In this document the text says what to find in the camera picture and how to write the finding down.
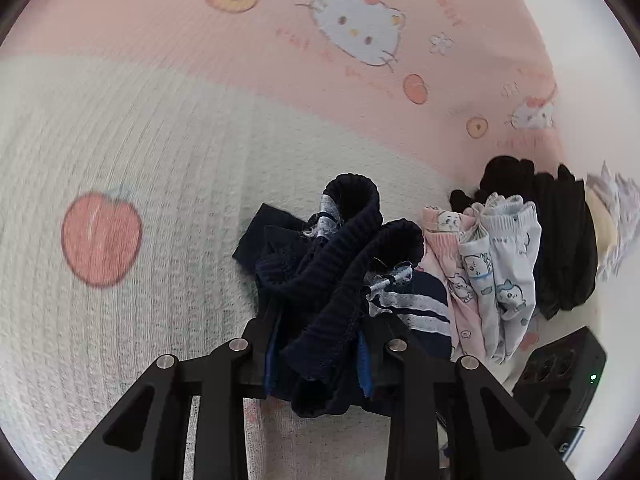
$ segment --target red apple print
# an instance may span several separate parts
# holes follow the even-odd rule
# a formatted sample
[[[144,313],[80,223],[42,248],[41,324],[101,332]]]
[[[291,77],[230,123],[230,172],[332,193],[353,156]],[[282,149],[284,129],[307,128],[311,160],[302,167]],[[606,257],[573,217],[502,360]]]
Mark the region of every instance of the red apple print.
[[[409,74],[405,77],[402,88],[404,89],[404,95],[406,95],[412,103],[423,105],[427,102],[429,94],[427,85],[424,84],[424,80],[419,75]]]
[[[527,332],[522,341],[520,342],[520,350],[526,352],[529,348],[535,345],[538,341],[540,341],[540,336],[536,332]]]
[[[78,197],[62,222],[66,262],[91,286],[111,286],[124,278],[141,240],[142,221],[134,207],[103,193]]]

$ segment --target pile of laundry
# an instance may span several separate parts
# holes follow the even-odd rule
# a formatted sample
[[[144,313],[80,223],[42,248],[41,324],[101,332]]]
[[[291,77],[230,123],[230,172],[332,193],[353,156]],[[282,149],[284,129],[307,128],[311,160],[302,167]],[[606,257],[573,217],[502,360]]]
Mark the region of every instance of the pile of laundry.
[[[267,394],[290,400],[300,416],[339,415],[373,406],[364,316],[395,312],[429,355],[449,359],[452,316],[441,279],[416,272],[421,228],[382,223],[368,178],[342,174],[307,222],[263,204],[234,258],[254,272],[258,301],[281,306],[267,355]]]
[[[603,163],[600,175],[587,175],[586,199],[596,225],[598,279],[617,276],[640,239],[640,187]]]
[[[533,276],[536,306],[551,319],[559,310],[582,305],[593,293],[598,250],[593,219],[585,200],[584,183],[564,166],[558,177],[535,173],[533,162],[497,156],[486,165],[473,198],[451,193],[453,211],[469,211],[473,203],[485,203],[492,193],[519,196],[532,203],[542,228],[540,254]]]
[[[396,314],[424,351],[508,360],[534,311],[547,319],[587,300],[596,274],[617,272],[640,233],[640,188],[606,166],[587,187],[560,165],[499,156],[473,197],[426,206],[420,226],[383,224],[368,178],[342,174],[303,221],[263,204],[234,258],[255,275],[258,301],[281,312],[264,387],[300,416],[375,405],[365,317]]]

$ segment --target hello kitty face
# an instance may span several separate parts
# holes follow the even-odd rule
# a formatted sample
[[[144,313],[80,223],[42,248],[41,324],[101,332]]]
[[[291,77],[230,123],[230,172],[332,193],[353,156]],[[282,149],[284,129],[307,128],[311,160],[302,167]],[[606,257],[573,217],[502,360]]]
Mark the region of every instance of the hello kitty face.
[[[456,272],[453,276],[447,276],[447,280],[449,281],[450,293],[462,300],[463,303],[468,303],[475,297],[473,288],[467,283],[464,276]]]
[[[460,231],[460,215],[451,211],[443,211],[438,215],[438,231]]]
[[[301,5],[311,9],[322,33],[347,54],[391,68],[404,25],[402,12],[381,0],[312,0]]]
[[[476,254],[465,256],[463,258],[463,264],[470,278],[479,278],[494,270],[494,263],[491,261],[491,257],[485,253],[479,256]]]
[[[498,303],[508,310],[520,310],[527,305],[527,302],[522,297],[522,289],[517,285],[513,285],[510,280],[498,285],[495,288],[495,292]]]
[[[551,115],[554,102],[527,97],[511,114],[511,125],[517,130],[543,130],[554,125]]]

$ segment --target metal screw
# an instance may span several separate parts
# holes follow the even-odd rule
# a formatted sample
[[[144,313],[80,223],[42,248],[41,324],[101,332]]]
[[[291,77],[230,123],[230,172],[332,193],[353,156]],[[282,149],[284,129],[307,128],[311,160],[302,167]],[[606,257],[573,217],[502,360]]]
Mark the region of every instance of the metal screw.
[[[460,364],[467,370],[475,370],[480,365],[478,359],[471,355],[465,355],[462,359],[460,359]]]
[[[162,368],[162,370],[165,370],[166,368],[171,368],[174,365],[174,363],[175,363],[174,356],[169,354],[161,355],[156,361],[156,365],[158,365],[158,368]]]
[[[241,352],[242,350],[246,350],[249,346],[249,342],[246,339],[242,339],[241,337],[236,337],[229,341],[229,348],[231,348],[234,352]]]
[[[392,352],[404,352],[406,350],[406,342],[402,339],[392,339],[386,345]]]

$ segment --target white stripe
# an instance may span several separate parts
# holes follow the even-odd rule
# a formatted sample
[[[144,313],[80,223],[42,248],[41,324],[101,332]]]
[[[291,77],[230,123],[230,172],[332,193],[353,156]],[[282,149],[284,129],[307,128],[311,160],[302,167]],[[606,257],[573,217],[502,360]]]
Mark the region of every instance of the white stripe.
[[[437,317],[416,316],[415,314],[398,314],[400,320],[409,328],[420,332],[435,332],[451,337],[451,325]]]
[[[392,314],[388,308],[380,308],[369,302],[369,315],[376,317],[378,314]],[[408,327],[421,332],[438,333],[451,337],[451,325],[447,321],[431,316],[417,316],[415,314],[398,314],[399,319]]]
[[[421,294],[400,294],[399,292],[379,292],[377,294],[382,307],[411,308],[413,310],[431,310],[439,316],[449,319],[449,309],[444,303],[431,296]]]

